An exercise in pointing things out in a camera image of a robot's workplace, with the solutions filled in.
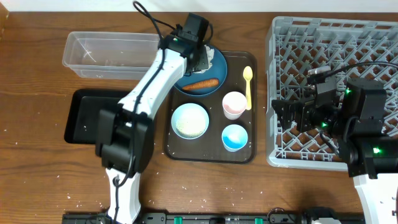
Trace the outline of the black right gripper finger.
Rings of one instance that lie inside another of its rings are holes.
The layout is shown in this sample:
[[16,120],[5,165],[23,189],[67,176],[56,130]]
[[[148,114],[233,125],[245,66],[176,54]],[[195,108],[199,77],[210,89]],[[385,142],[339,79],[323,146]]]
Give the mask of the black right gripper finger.
[[299,101],[289,100],[272,100],[271,102],[271,106],[276,113],[294,113],[299,104]]
[[295,114],[276,114],[277,120],[283,128],[291,128],[295,121]]

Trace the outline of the white paper napkin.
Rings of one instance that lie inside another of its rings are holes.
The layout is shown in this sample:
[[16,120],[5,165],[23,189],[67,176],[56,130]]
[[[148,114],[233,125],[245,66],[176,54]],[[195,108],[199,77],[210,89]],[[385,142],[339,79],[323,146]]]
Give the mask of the white paper napkin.
[[205,73],[212,67],[212,60],[214,58],[215,50],[208,45],[204,45],[200,52],[198,63],[194,66],[193,73]]

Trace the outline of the orange carrot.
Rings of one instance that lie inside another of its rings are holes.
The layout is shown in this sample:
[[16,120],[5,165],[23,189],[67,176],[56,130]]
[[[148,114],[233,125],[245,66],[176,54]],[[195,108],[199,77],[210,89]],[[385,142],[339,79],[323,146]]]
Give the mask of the orange carrot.
[[185,91],[192,91],[192,90],[201,90],[204,88],[212,88],[219,85],[219,80],[217,78],[212,78],[208,80],[203,80],[200,82],[192,83],[186,85],[182,88]]

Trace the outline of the pink plastic cup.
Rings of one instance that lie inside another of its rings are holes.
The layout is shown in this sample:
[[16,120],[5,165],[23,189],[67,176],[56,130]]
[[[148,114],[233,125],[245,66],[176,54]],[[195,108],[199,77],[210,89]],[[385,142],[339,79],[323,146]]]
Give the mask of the pink plastic cup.
[[247,99],[242,93],[232,91],[223,97],[222,106],[224,115],[230,120],[235,120],[246,111]]

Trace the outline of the light blue bowl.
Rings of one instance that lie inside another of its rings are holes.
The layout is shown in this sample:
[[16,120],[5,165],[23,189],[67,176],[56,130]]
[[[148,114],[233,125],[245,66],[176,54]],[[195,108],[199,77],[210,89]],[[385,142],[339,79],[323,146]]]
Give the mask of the light blue bowl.
[[180,105],[172,114],[171,127],[182,139],[196,139],[209,127],[210,118],[206,110],[195,103]]

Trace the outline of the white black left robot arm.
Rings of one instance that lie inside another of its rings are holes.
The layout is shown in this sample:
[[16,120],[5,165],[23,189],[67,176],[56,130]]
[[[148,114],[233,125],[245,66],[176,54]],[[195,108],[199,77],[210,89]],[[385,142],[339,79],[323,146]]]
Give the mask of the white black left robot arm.
[[154,150],[155,115],[170,89],[186,73],[206,70],[205,35],[173,31],[159,40],[155,59],[137,84],[114,108],[99,112],[96,155],[111,187],[108,217],[113,223],[133,223],[141,204],[139,182]]

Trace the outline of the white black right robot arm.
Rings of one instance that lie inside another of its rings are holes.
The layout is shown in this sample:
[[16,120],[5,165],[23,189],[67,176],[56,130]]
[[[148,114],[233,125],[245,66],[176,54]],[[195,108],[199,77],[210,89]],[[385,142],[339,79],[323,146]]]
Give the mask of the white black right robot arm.
[[397,140],[382,133],[387,92],[381,82],[347,81],[341,106],[336,82],[317,83],[299,100],[272,100],[283,129],[318,129],[336,139],[331,150],[347,165],[366,223],[397,223]]

